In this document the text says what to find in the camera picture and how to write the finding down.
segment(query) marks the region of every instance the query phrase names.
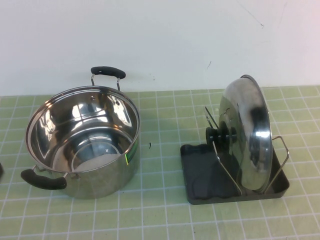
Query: pot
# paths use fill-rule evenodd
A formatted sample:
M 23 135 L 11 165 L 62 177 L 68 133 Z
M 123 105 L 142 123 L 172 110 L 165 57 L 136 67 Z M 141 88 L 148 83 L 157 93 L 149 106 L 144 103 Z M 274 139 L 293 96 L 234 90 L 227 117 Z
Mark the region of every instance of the pot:
M 107 66 L 93 67 L 91 73 L 92 86 L 61 92 L 32 116 L 25 141 L 36 165 L 21 172 L 32 186 L 95 199 L 124 187 L 137 172 L 140 116 L 120 91 L 126 73 Z M 96 86 L 95 75 L 116 77 L 118 89 Z

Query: black plastic base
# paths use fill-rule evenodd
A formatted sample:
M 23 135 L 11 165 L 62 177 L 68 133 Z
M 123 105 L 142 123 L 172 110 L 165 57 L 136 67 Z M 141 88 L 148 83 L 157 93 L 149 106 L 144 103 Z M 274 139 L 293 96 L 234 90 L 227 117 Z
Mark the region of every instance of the black plastic base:
M 192 205 L 229 203 L 281 198 L 290 184 L 283 170 L 280 171 L 266 193 L 240 187 L 242 195 L 229 175 L 220 165 L 217 155 L 207 144 L 183 145 L 180 148 L 186 195 Z M 220 161 L 233 179 L 239 169 L 236 159 L 229 154 L 219 154 Z M 273 150 L 270 180 L 281 165 Z

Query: pot lid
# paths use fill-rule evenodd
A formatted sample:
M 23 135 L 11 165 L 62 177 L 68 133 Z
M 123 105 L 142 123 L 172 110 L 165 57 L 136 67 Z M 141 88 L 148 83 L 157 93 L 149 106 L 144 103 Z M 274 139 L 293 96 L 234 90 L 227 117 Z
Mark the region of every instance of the pot lid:
M 219 129 L 232 136 L 225 150 L 239 163 L 237 183 L 262 192 L 270 178 L 272 134 L 266 102 L 251 76 L 244 75 L 225 89 L 219 116 Z

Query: black rubber handle grip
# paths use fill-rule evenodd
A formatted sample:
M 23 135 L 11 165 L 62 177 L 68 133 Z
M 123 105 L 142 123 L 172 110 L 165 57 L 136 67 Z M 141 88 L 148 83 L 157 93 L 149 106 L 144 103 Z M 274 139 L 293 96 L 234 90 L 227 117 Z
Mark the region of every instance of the black rubber handle grip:
M 1 179 L 3 174 L 4 174 L 4 168 L 2 167 L 2 165 L 0 163 L 0 179 Z
M 95 75 L 112 76 L 117 79 L 124 79 L 126 77 L 126 73 L 124 71 L 111 66 L 94 66 L 91 68 L 91 73 Z
M 28 184 L 39 189 L 62 190 L 67 187 L 67 180 L 63 176 L 51 179 L 46 176 L 37 175 L 32 169 L 22 171 L 21 178 Z

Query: green grid mat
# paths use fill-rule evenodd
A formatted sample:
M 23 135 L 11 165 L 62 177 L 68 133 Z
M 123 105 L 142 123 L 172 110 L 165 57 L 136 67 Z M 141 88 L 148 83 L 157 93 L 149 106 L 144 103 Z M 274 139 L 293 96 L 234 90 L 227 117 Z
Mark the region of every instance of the green grid mat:
M 263 89 L 272 135 L 290 150 L 283 198 L 190 205 L 180 146 L 205 142 L 205 108 L 218 119 L 223 90 L 131 92 L 141 116 L 138 173 L 124 189 L 96 200 L 23 182 L 34 165 L 24 143 L 34 111 L 50 96 L 0 98 L 0 239 L 241 240 L 320 239 L 320 87 Z M 273 142 L 280 161 L 286 152 Z

